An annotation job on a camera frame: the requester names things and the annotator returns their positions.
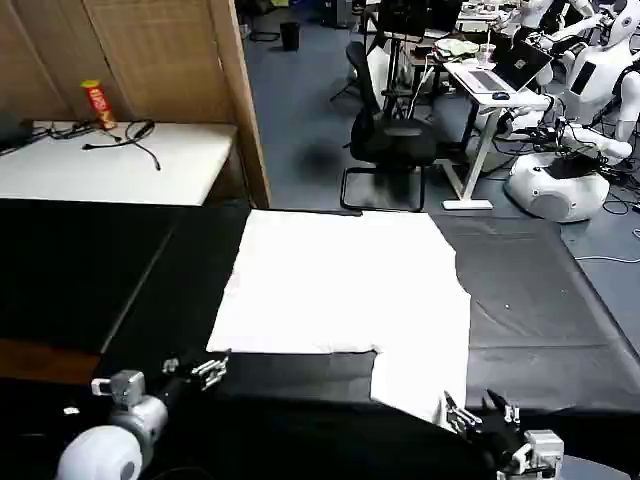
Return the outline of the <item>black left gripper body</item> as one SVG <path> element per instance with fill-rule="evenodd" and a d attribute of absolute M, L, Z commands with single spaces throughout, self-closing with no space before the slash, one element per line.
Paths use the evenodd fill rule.
<path fill-rule="evenodd" d="M 182 400 L 193 396 L 201 386 L 201 378 L 188 371 L 161 373 L 151 382 L 150 395 L 160 400 L 170 415 Z"/>

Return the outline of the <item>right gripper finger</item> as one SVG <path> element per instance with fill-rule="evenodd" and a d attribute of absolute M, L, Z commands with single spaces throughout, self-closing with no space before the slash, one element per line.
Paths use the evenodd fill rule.
<path fill-rule="evenodd" d="M 487 388 L 486 396 L 482 398 L 482 419 L 485 426 L 498 424 L 519 426 L 520 408 L 496 391 Z"/>
<path fill-rule="evenodd" d="M 457 433 L 479 432 L 481 418 L 459 407 L 448 391 L 444 391 L 446 421 Z"/>

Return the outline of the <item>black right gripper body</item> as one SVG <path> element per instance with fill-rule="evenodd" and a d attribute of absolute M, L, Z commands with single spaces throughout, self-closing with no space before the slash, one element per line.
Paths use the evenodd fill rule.
<path fill-rule="evenodd" d="M 499 413 L 490 413 L 481 420 L 466 428 L 467 440 L 480 451 L 490 468 L 507 468 L 513 455 L 526 443 L 524 433 Z"/>

